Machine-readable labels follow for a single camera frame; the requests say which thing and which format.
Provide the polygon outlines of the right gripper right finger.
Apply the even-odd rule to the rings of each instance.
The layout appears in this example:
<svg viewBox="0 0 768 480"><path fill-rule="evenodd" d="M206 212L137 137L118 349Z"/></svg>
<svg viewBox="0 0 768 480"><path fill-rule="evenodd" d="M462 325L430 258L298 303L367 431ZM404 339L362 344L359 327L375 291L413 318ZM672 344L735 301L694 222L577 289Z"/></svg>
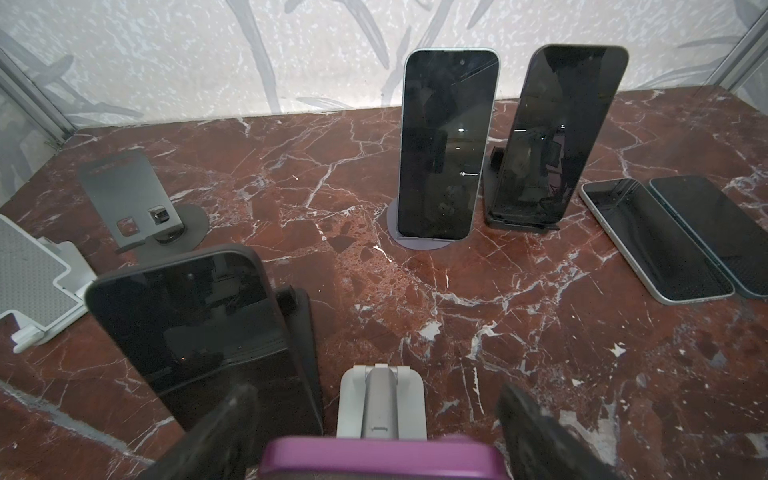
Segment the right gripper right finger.
<svg viewBox="0 0 768 480"><path fill-rule="evenodd" d="M524 390L507 383L500 391L500 421L515 479L616 479L600 461Z"/></svg>

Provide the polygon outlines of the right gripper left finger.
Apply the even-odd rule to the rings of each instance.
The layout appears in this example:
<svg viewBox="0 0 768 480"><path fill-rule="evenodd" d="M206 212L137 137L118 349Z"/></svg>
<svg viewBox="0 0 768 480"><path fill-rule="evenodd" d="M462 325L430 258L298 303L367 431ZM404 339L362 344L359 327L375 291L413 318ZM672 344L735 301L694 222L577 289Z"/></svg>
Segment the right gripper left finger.
<svg viewBox="0 0 768 480"><path fill-rule="evenodd" d="M257 390L236 386L140 479L243 479L257 464Z"/></svg>

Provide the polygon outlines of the black phone white case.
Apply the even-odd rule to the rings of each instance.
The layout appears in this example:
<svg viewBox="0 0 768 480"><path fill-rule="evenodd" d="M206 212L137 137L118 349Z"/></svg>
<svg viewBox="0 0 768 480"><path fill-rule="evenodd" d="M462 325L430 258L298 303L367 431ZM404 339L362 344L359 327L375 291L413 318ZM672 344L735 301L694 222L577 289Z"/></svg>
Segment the black phone white case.
<svg viewBox="0 0 768 480"><path fill-rule="evenodd" d="M504 458L468 437L439 440L283 437L267 446L259 465L266 478L282 474L340 474L372 478L506 479Z"/></svg>

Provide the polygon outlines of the large black phone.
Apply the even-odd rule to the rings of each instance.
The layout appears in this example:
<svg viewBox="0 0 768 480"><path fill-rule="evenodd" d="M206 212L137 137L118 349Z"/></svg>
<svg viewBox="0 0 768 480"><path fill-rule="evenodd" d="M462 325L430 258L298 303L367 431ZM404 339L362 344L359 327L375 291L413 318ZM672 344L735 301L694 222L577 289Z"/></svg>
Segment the large black phone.
<svg viewBox="0 0 768 480"><path fill-rule="evenodd" d="M660 303L700 303L735 293L732 282L639 181L589 182L579 195Z"/></svg>

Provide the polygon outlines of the grey phone stand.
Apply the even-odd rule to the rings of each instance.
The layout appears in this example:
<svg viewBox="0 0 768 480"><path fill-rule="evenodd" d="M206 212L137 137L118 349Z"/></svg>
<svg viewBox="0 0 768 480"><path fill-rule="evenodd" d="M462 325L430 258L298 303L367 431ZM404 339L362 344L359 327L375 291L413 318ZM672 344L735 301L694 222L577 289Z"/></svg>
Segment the grey phone stand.
<svg viewBox="0 0 768 480"><path fill-rule="evenodd" d="M140 263L190 252L209 231L202 207L171 202L141 150L84 163L77 178L117 244Z"/></svg>

